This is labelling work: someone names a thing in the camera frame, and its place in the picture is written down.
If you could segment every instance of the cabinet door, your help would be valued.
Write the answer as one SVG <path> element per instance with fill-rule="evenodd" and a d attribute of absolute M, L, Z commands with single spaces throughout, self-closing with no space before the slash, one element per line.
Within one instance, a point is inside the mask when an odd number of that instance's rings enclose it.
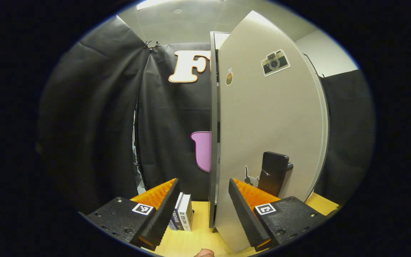
<path fill-rule="evenodd" d="M 315 72 L 276 25 L 249 13 L 218 50 L 219 172 L 215 227 L 235 252 L 250 244 L 228 193 L 229 179 L 258 184 L 263 153 L 294 164 L 280 198 L 305 201 L 323 167 L 328 110 Z"/>

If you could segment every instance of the pink shape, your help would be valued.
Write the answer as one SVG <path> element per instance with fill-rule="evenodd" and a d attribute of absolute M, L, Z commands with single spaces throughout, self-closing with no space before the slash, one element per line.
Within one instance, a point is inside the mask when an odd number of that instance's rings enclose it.
<path fill-rule="evenodd" d="M 194 132 L 191 134 L 196 149 L 196 164 L 203 171 L 210 172 L 212 166 L 212 133 Z"/>

